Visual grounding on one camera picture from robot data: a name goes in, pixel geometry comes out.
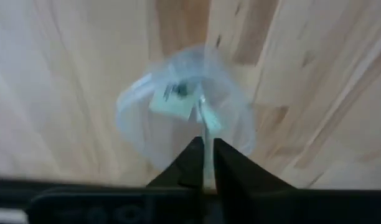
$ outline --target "small paper label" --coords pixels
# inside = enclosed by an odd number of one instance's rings
[[[185,84],[171,84],[154,92],[149,109],[156,113],[189,120],[197,96],[189,93]]]

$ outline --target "clear plastic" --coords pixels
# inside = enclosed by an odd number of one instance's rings
[[[118,129],[154,166],[165,169],[205,129],[198,119],[197,103],[189,119],[150,110],[155,91],[171,83],[198,86],[222,125],[215,138],[222,138],[245,155],[254,150],[255,123],[245,95],[215,53],[206,54],[202,46],[193,47],[156,66],[122,92],[117,101]]]

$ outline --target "light wood surface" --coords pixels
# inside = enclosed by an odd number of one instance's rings
[[[250,156],[297,187],[381,188],[381,0],[0,0],[0,176],[144,185],[119,93],[205,42],[250,100]]]

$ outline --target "wood grain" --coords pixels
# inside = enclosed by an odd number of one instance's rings
[[[0,176],[144,185],[159,171],[116,99],[203,43],[255,112],[254,161],[297,187],[381,188],[381,0],[0,0]]]
[[[203,42],[208,4],[162,18],[164,4],[0,1],[0,175],[143,185],[157,174],[116,130],[115,101],[153,55]],[[175,32],[153,33],[153,15]]]

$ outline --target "blurred object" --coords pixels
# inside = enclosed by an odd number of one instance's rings
[[[256,145],[247,99],[204,46],[176,54],[122,92],[116,121],[123,137],[161,170],[206,131],[246,155]]]

